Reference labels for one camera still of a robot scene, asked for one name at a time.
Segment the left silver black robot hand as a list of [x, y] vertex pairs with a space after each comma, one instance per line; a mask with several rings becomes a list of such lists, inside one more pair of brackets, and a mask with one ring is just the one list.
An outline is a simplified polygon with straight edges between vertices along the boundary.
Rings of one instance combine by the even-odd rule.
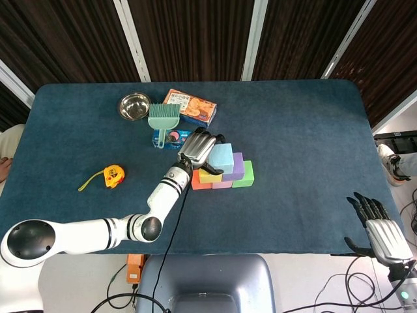
[[208, 163], [208, 156], [217, 142], [225, 143], [223, 134], [213, 135], [205, 128], [198, 127], [183, 143], [177, 161], [188, 170], [202, 168], [211, 175], [221, 175], [223, 170], [215, 169]]

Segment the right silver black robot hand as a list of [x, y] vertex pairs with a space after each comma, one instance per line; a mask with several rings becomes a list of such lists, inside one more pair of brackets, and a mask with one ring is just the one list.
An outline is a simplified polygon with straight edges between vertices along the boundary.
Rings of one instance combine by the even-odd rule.
[[357, 192], [353, 198], [347, 197], [347, 201], [354, 208], [370, 243], [369, 248], [360, 248], [351, 238], [345, 237], [345, 243], [355, 254], [375, 258], [387, 267], [413, 258], [403, 232], [380, 201]]

